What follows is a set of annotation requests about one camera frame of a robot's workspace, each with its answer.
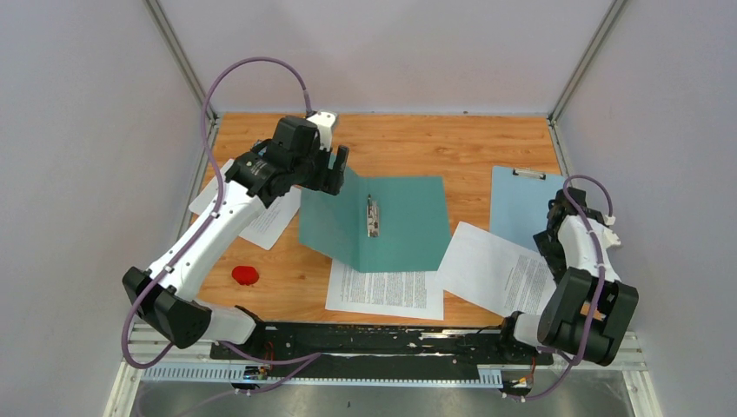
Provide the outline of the teal green folder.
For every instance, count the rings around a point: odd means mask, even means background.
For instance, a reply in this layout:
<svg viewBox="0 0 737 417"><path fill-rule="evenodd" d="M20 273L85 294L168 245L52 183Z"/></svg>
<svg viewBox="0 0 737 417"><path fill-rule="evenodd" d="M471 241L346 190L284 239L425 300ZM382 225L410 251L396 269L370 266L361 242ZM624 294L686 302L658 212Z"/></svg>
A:
<svg viewBox="0 0 737 417"><path fill-rule="evenodd" d="M346 169L338 195L301 195L299 242L361 273L435 271L450 239L439 176Z"/></svg>

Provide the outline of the printed paper sheet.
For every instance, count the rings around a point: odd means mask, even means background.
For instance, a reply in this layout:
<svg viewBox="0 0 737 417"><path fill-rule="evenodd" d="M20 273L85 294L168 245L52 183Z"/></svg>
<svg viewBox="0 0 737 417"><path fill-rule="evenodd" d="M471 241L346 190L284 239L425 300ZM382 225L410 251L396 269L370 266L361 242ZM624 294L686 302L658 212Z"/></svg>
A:
<svg viewBox="0 0 737 417"><path fill-rule="evenodd" d="M556 289L536 252L460 222L436 277L452 295L500 316L540 314Z"/></svg>
<svg viewBox="0 0 737 417"><path fill-rule="evenodd" d="M259 248L271 250L299 210L301 193L301 189L292 187L286 195L278 197L239 236ZM216 179L213 178L189 204L189 211L200 215L215 198Z"/></svg>
<svg viewBox="0 0 737 417"><path fill-rule="evenodd" d="M325 308L441 321L443 289L432 271L361 273L333 261Z"/></svg>

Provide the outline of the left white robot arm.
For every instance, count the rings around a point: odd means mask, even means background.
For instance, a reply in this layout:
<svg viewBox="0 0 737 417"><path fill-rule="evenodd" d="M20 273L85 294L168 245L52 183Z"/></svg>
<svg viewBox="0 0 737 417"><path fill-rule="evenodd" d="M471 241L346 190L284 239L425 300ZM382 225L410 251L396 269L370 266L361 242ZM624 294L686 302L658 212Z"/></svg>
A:
<svg viewBox="0 0 737 417"><path fill-rule="evenodd" d="M293 187L337 195L349 150L331 153L338 116L328 111L284 116L271 138L255 144L216 176L216 194L174 246L147 268L122 278L134 313L172 346L228 341L246 359L259 357L266 335L245 308L199 301L204 279L239 234Z"/></svg>

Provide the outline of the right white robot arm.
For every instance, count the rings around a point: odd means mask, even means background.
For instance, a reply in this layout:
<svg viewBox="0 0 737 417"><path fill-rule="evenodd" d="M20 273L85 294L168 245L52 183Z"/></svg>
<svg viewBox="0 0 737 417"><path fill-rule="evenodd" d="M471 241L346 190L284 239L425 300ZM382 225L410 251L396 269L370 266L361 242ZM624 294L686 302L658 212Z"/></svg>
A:
<svg viewBox="0 0 737 417"><path fill-rule="evenodd" d="M586 193L566 187L548 203L548 224L534 242L555 289L539 314L514 311L501 325L498 355L507 362L550 348L609 365L617 355L639 302L638 290L621 281L608 250L621 245L614 217L589 208Z"/></svg>

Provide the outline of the silver folder clip mechanism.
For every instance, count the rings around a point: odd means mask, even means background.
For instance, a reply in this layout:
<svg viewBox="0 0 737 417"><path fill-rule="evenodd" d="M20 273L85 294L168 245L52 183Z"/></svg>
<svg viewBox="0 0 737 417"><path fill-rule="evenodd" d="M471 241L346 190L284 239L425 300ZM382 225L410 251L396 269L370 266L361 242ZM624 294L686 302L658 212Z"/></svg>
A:
<svg viewBox="0 0 737 417"><path fill-rule="evenodd" d="M367 195L366 229L369 238L376 238L380 235L380 209L377 200L372 195Z"/></svg>

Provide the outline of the red small object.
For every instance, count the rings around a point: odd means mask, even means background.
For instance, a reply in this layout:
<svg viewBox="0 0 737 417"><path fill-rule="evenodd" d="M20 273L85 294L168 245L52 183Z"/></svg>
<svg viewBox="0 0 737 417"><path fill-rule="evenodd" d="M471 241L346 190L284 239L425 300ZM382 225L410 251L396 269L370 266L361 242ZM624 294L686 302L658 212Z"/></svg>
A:
<svg viewBox="0 0 737 417"><path fill-rule="evenodd" d="M260 275L256 268L252 266L236 266L231 271L232 279L242 286L251 286L257 283Z"/></svg>

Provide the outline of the blue clipboard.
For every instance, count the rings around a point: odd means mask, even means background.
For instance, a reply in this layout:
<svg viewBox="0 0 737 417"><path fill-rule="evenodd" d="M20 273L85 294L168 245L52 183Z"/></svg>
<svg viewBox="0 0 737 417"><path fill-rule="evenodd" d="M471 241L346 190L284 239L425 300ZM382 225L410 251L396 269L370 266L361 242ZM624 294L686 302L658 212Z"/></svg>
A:
<svg viewBox="0 0 737 417"><path fill-rule="evenodd" d="M565 178L540 171L494 166L491 171L489 231L536 251L534 235L548 223L548 203Z"/></svg>

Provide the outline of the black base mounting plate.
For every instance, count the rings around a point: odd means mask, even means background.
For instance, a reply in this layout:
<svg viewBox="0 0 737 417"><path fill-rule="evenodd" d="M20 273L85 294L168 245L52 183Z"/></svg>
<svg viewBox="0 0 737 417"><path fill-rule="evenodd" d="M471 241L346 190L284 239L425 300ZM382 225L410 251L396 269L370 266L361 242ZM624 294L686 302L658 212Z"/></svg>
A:
<svg viewBox="0 0 737 417"><path fill-rule="evenodd" d="M530 369L553 362L551 354L513 346L498 326L267 322L234 350L211 344L209 356L237 360L241 353L279 361L274 376L294 370L290 360L318 353L301 377L346 380L471 381L478 379L480 365Z"/></svg>

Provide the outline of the aluminium frame rail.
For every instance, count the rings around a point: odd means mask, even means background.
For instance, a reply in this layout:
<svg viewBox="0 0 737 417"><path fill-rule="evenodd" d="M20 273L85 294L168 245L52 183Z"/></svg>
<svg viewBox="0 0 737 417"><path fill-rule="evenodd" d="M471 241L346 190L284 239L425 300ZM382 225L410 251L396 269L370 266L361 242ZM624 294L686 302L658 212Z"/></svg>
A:
<svg viewBox="0 0 737 417"><path fill-rule="evenodd" d="M378 387L501 387L534 370L558 373L564 360L550 354L536 359L499 354L494 330L460 328L389 328L282 323L266 329L266 343L256 350L275 366L247 360L214 342L173 348L144 375L154 381L273 383L296 366L286 359L308 354L325 343L329 350L299 372L294 384Z"/></svg>

